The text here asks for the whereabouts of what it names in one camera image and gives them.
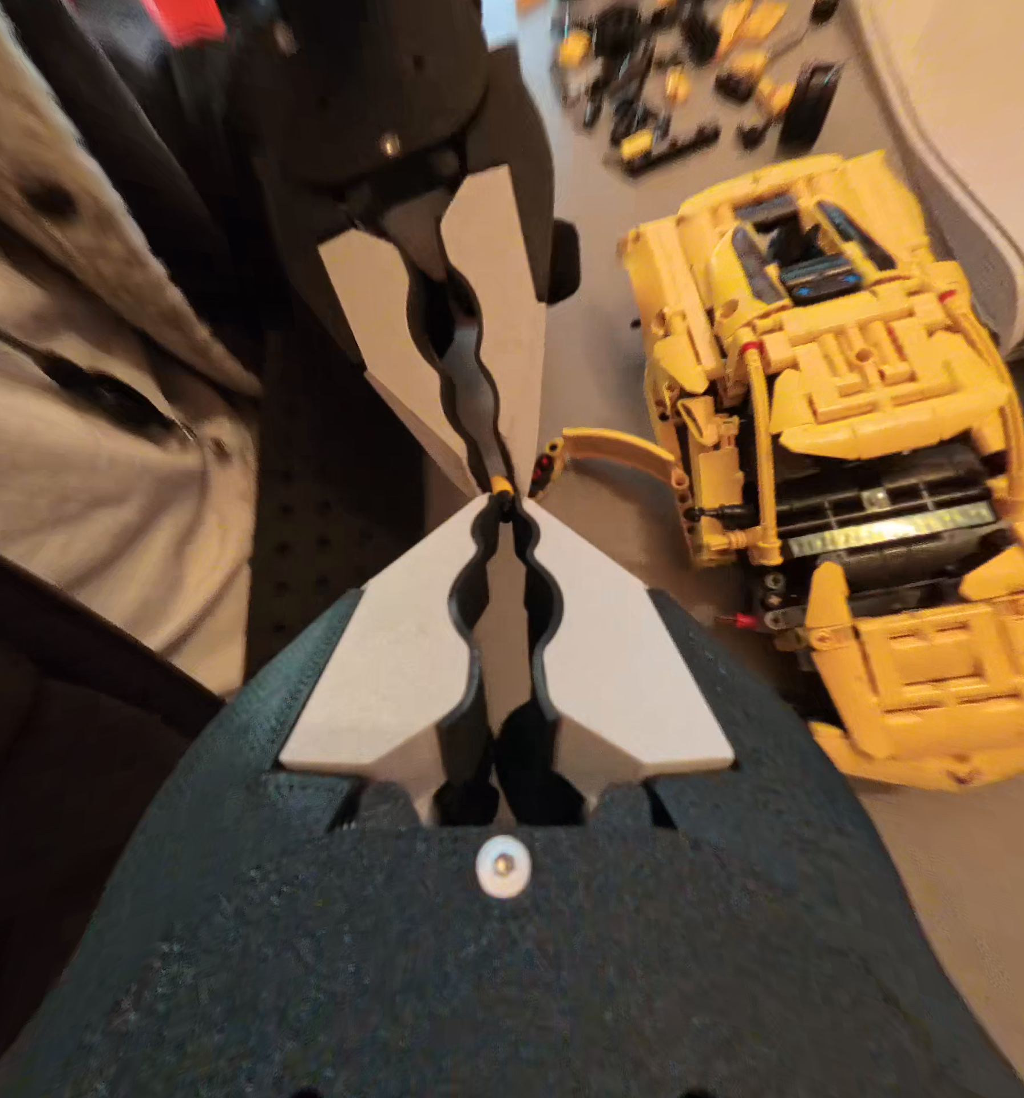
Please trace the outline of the yellow toy brick car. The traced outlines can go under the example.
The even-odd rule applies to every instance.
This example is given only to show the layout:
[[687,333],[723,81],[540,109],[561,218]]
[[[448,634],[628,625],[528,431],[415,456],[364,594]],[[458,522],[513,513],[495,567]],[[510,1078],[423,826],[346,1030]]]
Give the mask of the yellow toy brick car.
[[884,153],[713,184],[617,247],[693,564],[738,564],[843,773],[1024,773],[1024,406]]

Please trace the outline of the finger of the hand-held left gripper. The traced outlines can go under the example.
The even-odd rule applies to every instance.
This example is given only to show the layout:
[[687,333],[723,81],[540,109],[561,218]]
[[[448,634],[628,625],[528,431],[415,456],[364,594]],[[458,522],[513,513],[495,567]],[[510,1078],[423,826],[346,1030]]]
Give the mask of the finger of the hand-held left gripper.
[[536,295],[510,168],[468,173],[439,222],[449,271],[474,306],[475,357],[488,388],[488,432],[505,477],[529,493],[537,456],[545,358],[545,303]]
[[466,441],[445,408],[445,372],[406,259],[392,242],[356,228],[323,242],[317,254],[369,384],[455,488],[471,498],[481,494]]

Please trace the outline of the black toy tyre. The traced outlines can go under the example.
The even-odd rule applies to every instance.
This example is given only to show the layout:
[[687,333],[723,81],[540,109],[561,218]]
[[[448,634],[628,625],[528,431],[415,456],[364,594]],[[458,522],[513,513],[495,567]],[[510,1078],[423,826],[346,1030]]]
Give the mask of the black toy tyre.
[[784,156],[802,155],[814,147],[831,112],[843,70],[842,61],[807,63],[800,69],[781,117],[778,149]]

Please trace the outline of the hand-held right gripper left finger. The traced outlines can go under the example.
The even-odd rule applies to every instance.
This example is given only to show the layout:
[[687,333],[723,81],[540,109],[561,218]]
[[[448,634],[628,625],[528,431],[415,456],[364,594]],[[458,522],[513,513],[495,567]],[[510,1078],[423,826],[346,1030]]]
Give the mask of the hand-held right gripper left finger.
[[451,593],[477,559],[474,526],[488,504],[477,496],[360,590],[280,768],[395,785],[434,824],[437,789],[470,776],[483,741],[483,716],[466,719],[465,735],[450,728],[480,698],[477,653]]

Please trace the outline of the orange traffic cone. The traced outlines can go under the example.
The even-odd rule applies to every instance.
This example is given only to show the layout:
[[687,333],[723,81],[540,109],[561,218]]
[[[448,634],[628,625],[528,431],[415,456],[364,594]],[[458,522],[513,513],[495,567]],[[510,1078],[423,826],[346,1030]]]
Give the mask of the orange traffic cone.
[[218,1],[140,1],[140,5],[172,48],[227,38],[227,23]]

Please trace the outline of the grey desk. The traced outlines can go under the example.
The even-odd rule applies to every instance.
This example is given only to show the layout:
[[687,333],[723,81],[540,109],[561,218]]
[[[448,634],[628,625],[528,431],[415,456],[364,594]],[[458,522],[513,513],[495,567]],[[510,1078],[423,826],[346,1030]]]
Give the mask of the grey desk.
[[[676,211],[709,184],[770,159],[769,142],[739,150],[740,114],[711,104],[711,74],[694,81],[693,122],[720,121],[713,148],[630,181],[604,163],[604,125],[579,133],[561,110],[549,66],[550,12],[484,2],[492,44],[519,46],[524,80],[553,150],[558,214],[579,231],[579,291],[548,313],[538,444],[565,427],[650,437],[642,394],[642,338],[616,246],[637,224]],[[545,507],[649,585],[665,589],[699,621],[734,610],[738,576],[697,572],[685,556],[667,491],[603,462],[559,478]],[[862,786],[920,921],[952,981],[1024,1078],[1024,776],[963,794]]]

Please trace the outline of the dark fleece-lined jacket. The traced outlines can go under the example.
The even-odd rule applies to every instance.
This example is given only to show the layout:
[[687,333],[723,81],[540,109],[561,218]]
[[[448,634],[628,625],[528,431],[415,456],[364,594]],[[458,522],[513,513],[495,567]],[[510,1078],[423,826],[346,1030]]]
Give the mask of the dark fleece-lined jacket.
[[[175,279],[228,289],[227,247],[67,2],[0,2],[0,253],[44,262],[241,415],[258,378]],[[0,340],[23,343],[0,329]],[[128,382],[29,351],[86,408],[179,428]],[[0,556],[0,1060],[56,985],[113,863],[228,695]]]

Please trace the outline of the yellow curved panel piece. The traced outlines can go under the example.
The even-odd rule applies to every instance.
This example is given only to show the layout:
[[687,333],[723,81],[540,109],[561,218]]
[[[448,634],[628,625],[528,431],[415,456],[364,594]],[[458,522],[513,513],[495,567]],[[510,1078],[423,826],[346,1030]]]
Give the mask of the yellow curved panel piece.
[[669,488],[679,518],[691,503],[691,480],[680,458],[669,449],[628,432],[605,428],[566,428],[547,444],[534,460],[527,497],[541,498],[548,488],[575,461],[604,461],[646,474]]

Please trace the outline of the pile of black yellow bricks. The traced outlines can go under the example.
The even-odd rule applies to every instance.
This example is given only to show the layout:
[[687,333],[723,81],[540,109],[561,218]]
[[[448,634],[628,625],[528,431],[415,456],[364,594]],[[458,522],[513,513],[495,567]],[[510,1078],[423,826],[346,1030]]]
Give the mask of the pile of black yellow bricks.
[[797,75],[813,61],[787,80],[773,67],[832,22],[839,8],[837,1],[811,2],[800,29],[783,33],[790,2],[553,2],[551,85],[567,114],[579,112],[582,132],[610,117],[605,160],[629,179],[719,143],[716,117],[693,117],[700,75],[708,75],[716,102],[751,109],[738,121],[735,139],[752,153],[770,134],[779,141]]

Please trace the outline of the instruction booklet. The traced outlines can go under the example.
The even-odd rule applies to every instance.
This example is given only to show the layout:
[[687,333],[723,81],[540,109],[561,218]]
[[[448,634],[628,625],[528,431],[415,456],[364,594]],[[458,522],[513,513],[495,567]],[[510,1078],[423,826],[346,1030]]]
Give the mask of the instruction booklet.
[[1024,1],[851,8],[905,167],[1009,351],[1024,341]]

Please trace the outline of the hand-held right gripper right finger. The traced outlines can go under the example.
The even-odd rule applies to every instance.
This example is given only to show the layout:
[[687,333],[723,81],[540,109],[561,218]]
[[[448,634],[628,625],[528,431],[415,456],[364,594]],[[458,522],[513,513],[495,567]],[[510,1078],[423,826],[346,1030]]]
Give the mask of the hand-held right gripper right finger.
[[734,764],[642,580],[532,500],[521,504],[521,561],[545,773],[590,813],[608,789]]

